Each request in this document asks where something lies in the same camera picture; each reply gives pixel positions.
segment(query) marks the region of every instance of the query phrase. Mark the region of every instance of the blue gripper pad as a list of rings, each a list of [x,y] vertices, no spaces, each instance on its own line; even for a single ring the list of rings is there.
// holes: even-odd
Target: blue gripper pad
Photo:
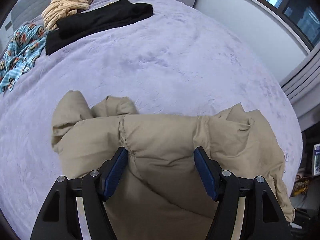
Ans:
[[[196,148],[194,151],[194,159],[196,169],[201,177],[202,183],[207,194],[216,201],[218,197],[218,193],[215,190],[215,182],[214,178],[209,170],[207,163],[205,162],[204,158],[202,157],[200,151]]]
[[[113,164],[106,180],[105,180],[105,188],[102,193],[103,201],[108,200],[114,192],[116,191],[116,187],[119,184],[122,173],[128,163],[128,151],[122,147],[121,153],[118,156],[117,160]]]

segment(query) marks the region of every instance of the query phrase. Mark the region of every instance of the black folded clothing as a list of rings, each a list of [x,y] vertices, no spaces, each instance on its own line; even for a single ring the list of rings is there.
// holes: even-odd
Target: black folded clothing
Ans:
[[[74,14],[57,21],[58,30],[48,33],[45,50],[51,55],[93,33],[123,27],[151,17],[153,7],[147,3],[119,0],[90,12]]]

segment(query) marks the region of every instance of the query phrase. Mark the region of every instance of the white wall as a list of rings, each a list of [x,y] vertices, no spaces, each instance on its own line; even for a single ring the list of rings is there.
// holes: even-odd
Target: white wall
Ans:
[[[13,28],[11,27],[6,31],[5,26],[11,21],[11,12],[4,20],[3,25],[0,28],[0,53],[6,49],[9,40],[12,38],[13,35]]]
[[[279,82],[308,54],[283,24],[251,0],[197,0],[195,8],[245,41]]]

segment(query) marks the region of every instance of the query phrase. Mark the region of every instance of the book cover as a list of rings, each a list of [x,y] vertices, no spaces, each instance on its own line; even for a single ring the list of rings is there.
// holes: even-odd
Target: book cover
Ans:
[[[312,155],[312,175],[320,175],[320,144],[316,144],[313,148]]]

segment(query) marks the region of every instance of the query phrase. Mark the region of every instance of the lavender blanket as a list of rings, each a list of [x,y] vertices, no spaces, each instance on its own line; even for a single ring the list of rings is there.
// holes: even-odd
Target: lavender blanket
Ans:
[[[116,0],[94,0],[91,9]],[[0,95],[0,208],[29,239],[41,205],[61,175],[51,149],[51,117],[68,90],[90,106],[128,96],[141,114],[216,114],[241,102],[269,121],[286,156],[290,192],[300,164],[298,120],[276,79],[248,47],[215,20],[175,0],[129,0],[154,7],[138,23],[44,51],[13,91]],[[88,239],[81,216],[84,239]]]

